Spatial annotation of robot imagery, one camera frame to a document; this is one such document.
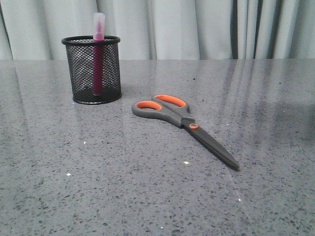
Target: scissor handle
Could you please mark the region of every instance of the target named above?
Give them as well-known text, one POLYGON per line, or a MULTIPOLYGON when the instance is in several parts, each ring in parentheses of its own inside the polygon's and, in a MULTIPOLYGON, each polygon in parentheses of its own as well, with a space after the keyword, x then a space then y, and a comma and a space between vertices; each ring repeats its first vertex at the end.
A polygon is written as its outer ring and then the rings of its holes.
POLYGON ((161 103, 163 106, 178 114, 181 118, 194 121, 194 118, 189 114, 189 104, 184 100, 168 94, 154 95, 152 100, 161 103))
POLYGON ((132 113, 139 117, 155 118, 165 120, 177 127, 182 126, 182 117, 160 103, 143 100, 133 104, 132 113))

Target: countertop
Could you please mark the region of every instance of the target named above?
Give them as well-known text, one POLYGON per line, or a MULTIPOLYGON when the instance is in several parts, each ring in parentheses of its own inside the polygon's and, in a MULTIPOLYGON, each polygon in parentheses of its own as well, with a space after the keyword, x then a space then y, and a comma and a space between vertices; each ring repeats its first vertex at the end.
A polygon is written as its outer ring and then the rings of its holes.
POLYGON ((0 63, 0 235, 315 234, 315 60, 120 61, 123 96, 73 102, 66 60, 0 63), (240 163, 140 118, 183 98, 240 163))

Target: white curtain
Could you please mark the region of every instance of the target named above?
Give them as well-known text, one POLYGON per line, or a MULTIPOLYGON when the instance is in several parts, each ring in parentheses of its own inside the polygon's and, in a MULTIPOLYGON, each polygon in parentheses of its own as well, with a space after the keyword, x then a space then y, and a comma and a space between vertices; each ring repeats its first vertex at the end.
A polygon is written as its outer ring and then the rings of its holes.
POLYGON ((0 0, 0 59, 66 59, 96 11, 120 59, 315 58, 315 0, 0 0))

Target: wire mesh cup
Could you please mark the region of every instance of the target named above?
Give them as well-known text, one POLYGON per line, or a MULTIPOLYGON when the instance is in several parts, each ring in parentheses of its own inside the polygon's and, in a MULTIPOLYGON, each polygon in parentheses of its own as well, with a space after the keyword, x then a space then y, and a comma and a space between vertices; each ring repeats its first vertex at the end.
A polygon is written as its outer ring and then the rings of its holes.
POLYGON ((62 40, 69 63, 73 100, 82 104, 102 104, 122 96, 118 43, 120 38, 105 36, 94 42, 93 36, 62 40))

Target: scissor pivot screw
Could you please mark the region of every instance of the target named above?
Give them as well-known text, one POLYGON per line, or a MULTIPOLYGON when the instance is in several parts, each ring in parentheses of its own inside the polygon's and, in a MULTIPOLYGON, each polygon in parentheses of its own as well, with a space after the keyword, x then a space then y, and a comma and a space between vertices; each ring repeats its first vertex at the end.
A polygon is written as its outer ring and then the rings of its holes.
POLYGON ((189 125, 189 128, 190 128, 190 129, 197 129, 198 127, 199 127, 199 125, 196 124, 196 123, 191 123, 191 124, 189 125))

